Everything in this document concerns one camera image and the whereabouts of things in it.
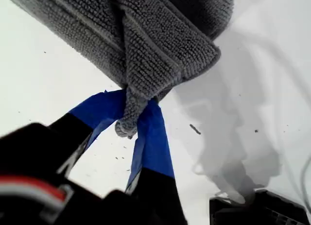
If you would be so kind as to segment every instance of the towel fold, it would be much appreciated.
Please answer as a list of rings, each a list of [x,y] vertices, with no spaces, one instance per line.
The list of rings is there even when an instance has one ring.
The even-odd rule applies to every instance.
[[[122,88],[119,136],[136,132],[153,97],[212,67],[212,40],[226,27],[233,0],[12,0]]]

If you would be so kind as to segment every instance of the black plastic part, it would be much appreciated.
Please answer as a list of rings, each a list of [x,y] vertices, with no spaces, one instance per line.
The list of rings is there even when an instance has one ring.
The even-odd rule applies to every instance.
[[[310,225],[304,208],[267,190],[255,193],[252,205],[236,206],[222,198],[209,201],[211,225]]]
[[[73,166],[91,134],[92,129],[71,114],[49,127],[33,123],[18,129],[0,138],[0,175],[36,177],[56,187],[69,185],[74,194],[55,225],[187,224],[171,177],[143,169],[133,195],[113,191],[101,199],[59,174],[68,160]],[[34,200],[0,196],[0,224],[49,224],[41,216],[43,210]]]
[[[165,224],[187,224],[180,204],[175,179],[142,168],[138,184],[131,196],[146,206],[153,207]]]

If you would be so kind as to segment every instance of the dark speck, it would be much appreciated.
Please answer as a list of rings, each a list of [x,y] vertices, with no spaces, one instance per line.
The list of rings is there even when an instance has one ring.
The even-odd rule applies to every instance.
[[[201,132],[199,130],[197,130],[197,128],[195,128],[193,126],[193,124],[189,124],[189,126],[198,134],[198,135],[201,135]]]

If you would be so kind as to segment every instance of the blue painter's tape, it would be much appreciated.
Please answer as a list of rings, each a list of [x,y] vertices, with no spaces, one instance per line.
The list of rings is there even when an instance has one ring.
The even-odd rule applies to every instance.
[[[89,97],[69,112],[94,130],[86,149],[103,130],[123,116],[125,100],[125,89],[105,91]]]
[[[138,119],[138,139],[135,142],[128,185],[142,167],[174,178],[164,119],[155,100],[148,102]]]

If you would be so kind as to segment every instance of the cable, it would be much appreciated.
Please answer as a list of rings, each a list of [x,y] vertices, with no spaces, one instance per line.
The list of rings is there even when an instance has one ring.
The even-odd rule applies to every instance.
[[[311,207],[310,207],[310,202],[309,202],[309,197],[306,189],[306,173],[308,170],[309,165],[311,164],[311,156],[309,156],[307,162],[305,163],[301,176],[300,176],[300,185],[301,185],[301,192],[302,192],[302,200],[306,204],[307,210],[309,213],[311,213]]]
[[[45,181],[18,175],[0,176],[0,196],[20,196],[38,201],[50,208],[61,209],[66,193]]]

